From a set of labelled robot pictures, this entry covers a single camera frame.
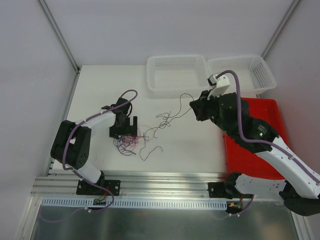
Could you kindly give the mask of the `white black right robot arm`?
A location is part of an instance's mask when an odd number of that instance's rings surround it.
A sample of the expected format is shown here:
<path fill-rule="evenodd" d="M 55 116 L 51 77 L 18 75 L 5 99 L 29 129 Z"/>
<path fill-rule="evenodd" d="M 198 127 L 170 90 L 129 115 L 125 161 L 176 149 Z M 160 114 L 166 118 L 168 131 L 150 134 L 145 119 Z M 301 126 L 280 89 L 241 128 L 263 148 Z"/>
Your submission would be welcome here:
<path fill-rule="evenodd" d="M 219 97 L 202 91 L 189 103 L 197 121 L 210 120 L 241 148 L 270 164 L 283 180 L 230 173 L 215 193 L 228 198 L 262 196 L 280 201 L 301 216 L 320 212 L 320 176 L 308 167 L 265 120 L 250 115 L 247 100 L 235 92 Z"/>

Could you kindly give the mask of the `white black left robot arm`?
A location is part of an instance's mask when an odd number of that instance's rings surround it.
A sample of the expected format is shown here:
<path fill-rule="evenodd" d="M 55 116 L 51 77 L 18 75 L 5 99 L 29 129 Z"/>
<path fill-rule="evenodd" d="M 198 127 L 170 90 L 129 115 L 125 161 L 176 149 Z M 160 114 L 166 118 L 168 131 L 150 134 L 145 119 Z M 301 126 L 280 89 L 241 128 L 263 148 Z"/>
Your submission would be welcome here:
<path fill-rule="evenodd" d="M 136 137 L 138 135 L 138 117 L 133 117 L 130 124 L 132 103 L 120 97 L 115 104 L 104 106 L 100 112 L 81 122 L 64 120 L 61 122 L 50 156 L 71 168 L 82 179 L 88 182 L 87 188 L 95 195 L 105 189 L 105 176 L 101 170 L 89 162 L 91 138 L 104 130 L 109 137 L 118 140 L 122 136 Z"/>

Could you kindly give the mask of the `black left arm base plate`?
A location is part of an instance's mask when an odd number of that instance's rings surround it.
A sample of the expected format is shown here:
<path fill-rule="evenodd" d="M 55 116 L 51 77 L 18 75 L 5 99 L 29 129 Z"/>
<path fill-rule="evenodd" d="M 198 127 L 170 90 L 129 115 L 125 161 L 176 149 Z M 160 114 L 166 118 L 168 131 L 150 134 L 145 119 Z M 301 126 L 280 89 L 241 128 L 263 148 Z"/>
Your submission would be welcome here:
<path fill-rule="evenodd" d="M 121 181 L 120 180 L 99 180 L 96 185 L 109 190 L 114 196 L 120 195 Z M 93 186 L 86 181 L 79 180 L 76 189 L 76 195 L 79 196 L 102 196 L 106 191 Z"/>

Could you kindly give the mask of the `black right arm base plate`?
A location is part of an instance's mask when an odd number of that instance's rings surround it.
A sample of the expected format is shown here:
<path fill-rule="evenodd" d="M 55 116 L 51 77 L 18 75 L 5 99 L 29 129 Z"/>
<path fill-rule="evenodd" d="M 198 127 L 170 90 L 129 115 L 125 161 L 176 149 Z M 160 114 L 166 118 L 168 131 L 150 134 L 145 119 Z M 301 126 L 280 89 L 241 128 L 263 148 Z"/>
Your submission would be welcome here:
<path fill-rule="evenodd" d="M 209 182 L 207 184 L 207 190 L 210 198 L 241 198 L 251 199 L 252 194 L 240 193 L 236 188 L 228 183 L 224 182 Z"/>

